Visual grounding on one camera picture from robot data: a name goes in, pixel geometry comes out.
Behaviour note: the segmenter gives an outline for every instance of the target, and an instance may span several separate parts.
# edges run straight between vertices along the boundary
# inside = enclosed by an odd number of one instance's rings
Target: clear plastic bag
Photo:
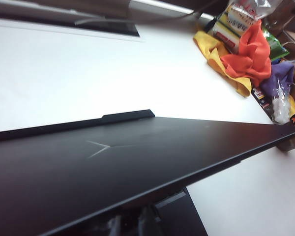
[[[289,102],[290,88],[283,88],[278,82],[277,96],[273,98],[273,119],[278,124],[290,121],[291,104]]]
[[[282,0],[230,0],[229,4],[236,3],[242,6],[257,21],[271,14]]]

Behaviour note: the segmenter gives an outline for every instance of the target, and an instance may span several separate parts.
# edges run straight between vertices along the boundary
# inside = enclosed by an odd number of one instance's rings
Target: orange cloth
[[[240,38],[237,55],[221,57],[226,74],[231,77],[248,77],[254,87],[271,75],[270,46],[261,30],[261,20],[252,25]]]

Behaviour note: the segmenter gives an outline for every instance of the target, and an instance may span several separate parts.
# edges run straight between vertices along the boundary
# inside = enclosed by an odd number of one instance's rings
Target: plastic bag
[[[278,83],[277,94],[277,97],[274,97],[272,100],[273,118],[278,124],[286,124],[290,121],[291,104],[288,99],[289,89],[284,92],[280,83]]]
[[[282,0],[231,0],[229,4],[241,5],[257,21],[271,14]]]
[[[266,28],[262,27],[262,31],[264,33],[264,37],[270,46],[270,59],[274,61],[279,58],[283,58],[288,55],[290,52],[287,51],[284,47],[282,47],[280,41],[274,37]]]

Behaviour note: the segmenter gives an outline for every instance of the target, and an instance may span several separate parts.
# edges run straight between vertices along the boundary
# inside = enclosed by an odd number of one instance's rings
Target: desk surface
[[[207,65],[193,29],[138,30],[125,39],[0,20],[0,130],[142,109],[271,123]],[[295,235],[295,150],[272,148],[188,190],[210,236]]]

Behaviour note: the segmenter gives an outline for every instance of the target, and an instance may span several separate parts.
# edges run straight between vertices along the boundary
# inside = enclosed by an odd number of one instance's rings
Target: yellow cloth
[[[226,80],[236,88],[236,91],[248,97],[252,86],[249,78],[233,78],[225,73],[225,67],[220,59],[221,56],[229,54],[224,44],[204,31],[199,31],[193,37],[202,54],[207,59],[208,64],[218,73],[226,76]]]
[[[289,102],[291,105],[290,117],[292,117],[293,115],[295,115],[295,100],[292,96],[289,96]]]

